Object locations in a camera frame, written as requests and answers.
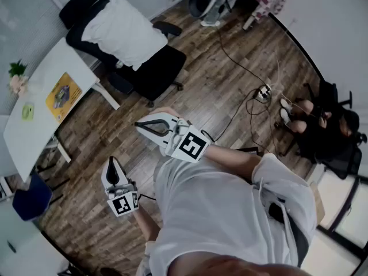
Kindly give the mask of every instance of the hand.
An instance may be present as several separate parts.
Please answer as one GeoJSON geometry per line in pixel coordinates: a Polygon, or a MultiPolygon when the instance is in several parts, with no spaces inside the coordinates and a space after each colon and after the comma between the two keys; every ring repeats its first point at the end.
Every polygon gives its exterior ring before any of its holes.
{"type": "Polygon", "coordinates": [[[326,112],[326,113],[324,113],[324,118],[325,118],[326,120],[328,120],[330,117],[332,117],[332,113],[331,113],[331,112],[326,112]]]}
{"type": "Polygon", "coordinates": [[[320,119],[319,119],[318,124],[319,124],[322,128],[324,128],[324,129],[327,127],[327,121],[326,121],[325,119],[321,118],[321,117],[320,117],[320,119]]]}
{"type": "Polygon", "coordinates": [[[168,113],[174,117],[183,118],[179,113],[177,113],[174,109],[165,106],[163,108],[156,108],[155,110],[151,111],[149,114],[153,113],[168,113]]]}

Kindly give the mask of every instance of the white desk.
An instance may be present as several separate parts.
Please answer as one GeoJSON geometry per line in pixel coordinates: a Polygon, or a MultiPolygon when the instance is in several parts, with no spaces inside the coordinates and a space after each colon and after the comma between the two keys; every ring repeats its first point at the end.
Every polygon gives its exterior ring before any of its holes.
{"type": "MultiPolygon", "coordinates": [[[[50,50],[29,79],[43,82],[42,91],[37,94],[27,93],[19,97],[4,131],[5,143],[23,181],[28,179],[37,159],[60,125],[50,112],[45,100],[65,72],[82,90],[73,107],[92,88],[100,92],[114,109],[119,108],[119,104],[102,87],[99,79],[75,50],[66,43],[65,38],[62,38],[50,50]],[[21,117],[23,105],[27,102],[34,104],[32,121],[22,120],[21,117]]],[[[66,151],[56,139],[48,147],[58,147],[66,161],[70,161],[66,151]]]]}

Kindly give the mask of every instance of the white shirt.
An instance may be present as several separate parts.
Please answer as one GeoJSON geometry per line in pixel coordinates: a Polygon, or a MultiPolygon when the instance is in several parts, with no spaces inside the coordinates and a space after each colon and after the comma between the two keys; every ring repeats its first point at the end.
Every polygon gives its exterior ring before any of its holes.
{"type": "Polygon", "coordinates": [[[285,209],[311,243],[317,222],[311,189],[273,154],[262,158],[252,182],[206,159],[197,164],[168,160],[155,183],[163,228],[150,252],[152,275],[166,275],[174,259],[194,251],[296,266],[297,250],[285,209]],[[282,208],[285,225],[269,217],[272,202],[282,208]]]}

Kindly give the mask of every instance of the person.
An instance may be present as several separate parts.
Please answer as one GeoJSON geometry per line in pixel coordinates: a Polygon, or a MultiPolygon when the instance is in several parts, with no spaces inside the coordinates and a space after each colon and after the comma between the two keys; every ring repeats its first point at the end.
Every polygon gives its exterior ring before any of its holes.
{"type": "Polygon", "coordinates": [[[289,105],[281,99],[280,103],[283,107],[280,116],[285,125],[297,134],[304,156],[333,158],[354,142],[359,129],[356,112],[341,105],[336,105],[331,112],[323,112],[309,100],[289,105]]]}
{"type": "MultiPolygon", "coordinates": [[[[156,112],[181,117],[170,108],[156,112]]],[[[289,219],[310,245],[315,199],[275,155],[210,145],[198,163],[164,157],[154,181],[163,228],[141,205],[133,212],[147,241],[138,276],[309,275],[297,267],[289,219]]]]}

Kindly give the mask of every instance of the wooden floor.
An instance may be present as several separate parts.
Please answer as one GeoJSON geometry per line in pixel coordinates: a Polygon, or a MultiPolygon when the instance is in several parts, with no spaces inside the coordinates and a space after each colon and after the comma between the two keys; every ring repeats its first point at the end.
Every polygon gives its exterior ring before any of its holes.
{"type": "MultiPolygon", "coordinates": [[[[155,102],[156,107],[171,106],[197,128],[205,129],[213,137],[219,136],[248,91],[259,87],[261,81],[226,57],[216,29],[200,27],[200,22],[189,16],[184,3],[158,19],[183,29],[169,44],[184,52],[187,61],[178,77],[185,85],[184,91],[177,91],[174,86],[169,88],[155,102]]],[[[316,87],[319,78],[302,52],[272,19],[266,18],[247,33],[242,30],[243,22],[243,16],[232,13],[221,23],[224,48],[237,62],[272,83],[270,115],[265,112],[254,116],[252,131],[257,143],[271,152],[275,152],[274,144],[278,151],[283,151],[291,135],[273,127],[279,120],[280,91],[289,99],[303,97],[307,94],[302,84],[309,82],[316,87]]],[[[57,191],[56,195],[63,193],[64,197],[50,207],[39,224],[61,249],[91,272],[108,266],[133,275],[144,251],[144,240],[132,216],[116,218],[110,211],[101,186],[101,170],[113,155],[124,166],[128,177],[136,181],[139,191],[154,196],[152,174],[160,154],[157,146],[138,135],[133,127],[134,121],[150,112],[147,100],[136,93],[123,95],[107,81],[101,82],[121,106],[113,110],[93,91],[62,123],[58,137],[72,161],[66,163],[58,152],[45,154],[40,159],[43,165],[47,160],[57,165],[42,176],[51,178],[51,185],[66,178],[70,182],[57,191]]],[[[254,103],[254,113],[262,109],[263,105],[254,103]]],[[[255,145],[251,140],[250,115],[244,105],[217,143],[231,148],[255,145]]],[[[294,151],[281,160],[305,177],[311,164],[295,156],[294,151]]],[[[140,203],[161,222],[154,201],[142,198],[140,203]]]]}

